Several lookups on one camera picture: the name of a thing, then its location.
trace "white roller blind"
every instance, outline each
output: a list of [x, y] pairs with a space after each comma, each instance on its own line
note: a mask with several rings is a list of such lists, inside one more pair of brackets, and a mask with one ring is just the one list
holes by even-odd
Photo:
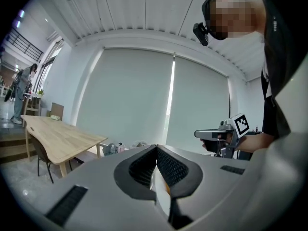
[[220, 121], [228, 117], [227, 78], [205, 66], [176, 57], [166, 144], [206, 153], [194, 132], [218, 128]]
[[172, 55], [104, 50], [86, 87], [77, 126], [127, 147], [136, 140], [162, 143]]

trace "black t-shirt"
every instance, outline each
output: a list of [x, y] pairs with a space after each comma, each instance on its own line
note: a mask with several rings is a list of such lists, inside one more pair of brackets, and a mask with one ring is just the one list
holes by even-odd
[[268, 82], [261, 75], [264, 94], [264, 133], [275, 138], [290, 132], [275, 97], [291, 79], [307, 51], [307, 33], [303, 23], [307, 5], [304, 0], [263, 0], [266, 8], [264, 52], [272, 96], [266, 98]]

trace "standing person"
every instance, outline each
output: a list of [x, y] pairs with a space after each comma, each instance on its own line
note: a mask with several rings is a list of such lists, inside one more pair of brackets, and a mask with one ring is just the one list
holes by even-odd
[[268, 148], [290, 132], [275, 97], [307, 54], [307, 33], [300, 21], [306, 7], [305, 0], [206, 0], [202, 5], [206, 29], [213, 38], [224, 40], [252, 32], [264, 37], [263, 133], [243, 136], [239, 150], [253, 153]]
[[33, 64], [31, 67], [27, 67], [23, 70], [15, 92], [14, 116], [12, 119], [13, 123], [22, 124], [20, 115], [23, 109], [24, 93], [29, 84], [30, 76], [36, 73], [37, 68], [38, 66]]

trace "chair leg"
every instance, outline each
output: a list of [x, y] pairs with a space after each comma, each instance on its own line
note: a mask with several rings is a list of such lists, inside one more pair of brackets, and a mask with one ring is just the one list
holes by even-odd
[[71, 171], [73, 171], [72, 165], [71, 165], [71, 160], [68, 160], [68, 164], [69, 164], [69, 167], [71, 168]]
[[39, 176], [39, 156], [38, 156], [38, 176]]
[[50, 173], [50, 170], [49, 170], [49, 167], [48, 167], [48, 163], [46, 163], [46, 166], [47, 166], [47, 170], [48, 170], [48, 174], [50, 176], [51, 182], [53, 183], [53, 180], [52, 180], [52, 177], [51, 177], [51, 173]]

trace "staircase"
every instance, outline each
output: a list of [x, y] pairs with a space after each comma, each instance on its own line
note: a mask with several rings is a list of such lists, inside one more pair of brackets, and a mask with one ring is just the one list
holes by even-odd
[[[31, 140], [29, 140], [30, 155], [36, 155]], [[0, 164], [27, 158], [25, 134], [0, 135]]]

